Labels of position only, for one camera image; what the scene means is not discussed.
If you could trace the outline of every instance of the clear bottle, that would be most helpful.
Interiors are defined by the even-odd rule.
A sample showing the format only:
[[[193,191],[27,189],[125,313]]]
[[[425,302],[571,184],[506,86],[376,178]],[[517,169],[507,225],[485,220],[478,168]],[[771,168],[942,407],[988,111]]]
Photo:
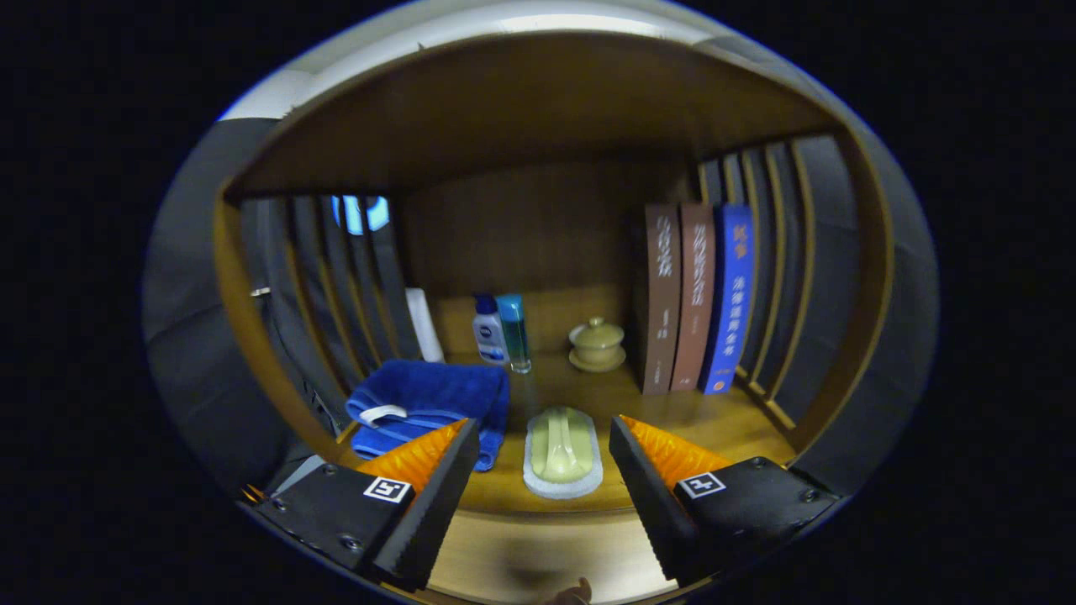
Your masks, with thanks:
[[[497,315],[497,302],[489,294],[475,295],[475,342],[478,343],[478,354],[482,361],[502,366],[508,363],[508,347],[505,344],[505,330]]]
[[[523,321],[523,298],[519,294],[505,294],[497,297],[497,307],[500,309],[500,325],[508,346],[509,367],[512,371],[526,374],[530,371],[530,348],[527,346],[527,328]]]

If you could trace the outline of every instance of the brown book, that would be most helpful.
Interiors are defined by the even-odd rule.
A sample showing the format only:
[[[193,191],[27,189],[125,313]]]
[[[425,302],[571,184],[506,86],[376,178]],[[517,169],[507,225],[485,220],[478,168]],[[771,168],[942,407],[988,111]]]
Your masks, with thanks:
[[[702,203],[680,207],[683,249],[680,296],[680,334],[670,391],[690,391],[698,383],[710,329],[716,277],[713,208]]]
[[[637,362],[643,395],[668,393],[680,319],[680,217],[674,205],[648,205],[635,289]]]

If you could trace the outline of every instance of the blue light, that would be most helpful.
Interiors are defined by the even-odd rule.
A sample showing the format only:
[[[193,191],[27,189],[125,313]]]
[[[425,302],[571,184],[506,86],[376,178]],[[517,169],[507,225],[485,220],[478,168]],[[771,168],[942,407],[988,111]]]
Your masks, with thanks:
[[[343,196],[344,211],[348,213],[348,233],[353,236],[363,235],[363,223],[358,216],[358,198],[353,195]],[[340,198],[332,196],[332,216],[340,225]],[[378,196],[372,207],[366,209],[366,219],[371,230],[378,230],[388,224],[388,200]]]

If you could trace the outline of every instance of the blue book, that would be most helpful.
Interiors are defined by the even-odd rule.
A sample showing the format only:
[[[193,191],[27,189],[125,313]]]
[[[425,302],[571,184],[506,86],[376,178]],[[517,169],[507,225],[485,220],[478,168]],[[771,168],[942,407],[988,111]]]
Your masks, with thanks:
[[[698,390],[706,394],[724,393],[733,384],[747,337],[754,269],[751,209],[747,206],[714,208],[713,220],[720,238],[713,282],[716,295],[703,372],[698,377]]]

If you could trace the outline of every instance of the screw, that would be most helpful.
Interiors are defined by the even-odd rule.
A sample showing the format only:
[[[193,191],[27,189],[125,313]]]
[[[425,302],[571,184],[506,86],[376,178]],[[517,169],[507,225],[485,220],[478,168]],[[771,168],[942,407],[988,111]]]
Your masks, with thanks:
[[[363,545],[357,539],[348,534],[340,535],[340,545],[352,552],[358,552],[363,548]]]

